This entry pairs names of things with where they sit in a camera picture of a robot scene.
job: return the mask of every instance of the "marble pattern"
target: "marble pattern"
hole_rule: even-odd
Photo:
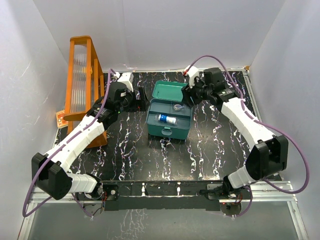
[[[231,75],[253,112],[243,72],[234,71]],[[133,86],[136,93],[138,87],[145,87],[151,100],[159,80],[185,81],[181,72],[142,72],[134,73]],[[107,131],[108,144],[83,151],[70,172],[91,173],[102,180],[190,181],[221,180],[242,167],[249,146],[232,122],[206,101],[192,111],[193,121],[186,140],[150,136],[146,112],[122,113]],[[67,128],[59,130],[57,143],[66,136],[66,131]]]

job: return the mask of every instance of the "toolbox handle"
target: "toolbox handle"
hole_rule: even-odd
[[[165,127],[161,130],[161,133],[162,133],[163,135],[170,136],[170,135],[172,134],[172,130],[170,129],[170,127],[165,126]]]

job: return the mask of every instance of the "green lid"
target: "green lid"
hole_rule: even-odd
[[[181,89],[186,85],[186,83],[177,81],[157,81],[154,86],[152,97],[181,102],[183,98]]]

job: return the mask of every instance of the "green box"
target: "green box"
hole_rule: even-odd
[[[153,136],[185,140],[192,121],[192,108],[184,106],[181,111],[175,111],[173,105],[180,104],[183,99],[181,88],[187,85],[181,82],[157,81],[152,93],[146,123],[148,133]],[[156,115],[163,114],[175,117],[177,124],[162,122],[156,119]]]

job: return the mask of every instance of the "white wall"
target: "white wall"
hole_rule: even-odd
[[[181,69],[204,54],[250,65],[284,0],[34,2],[66,60],[70,37],[90,35],[103,70],[120,71]]]
[[[31,158],[52,147],[67,62],[32,0],[0,1],[0,239],[18,237]]]
[[[319,44],[319,0],[287,0],[250,68],[262,119],[296,139],[309,160],[310,183],[297,198],[310,239],[319,239],[320,222]],[[304,164],[293,148],[283,174],[295,189],[304,183]]]

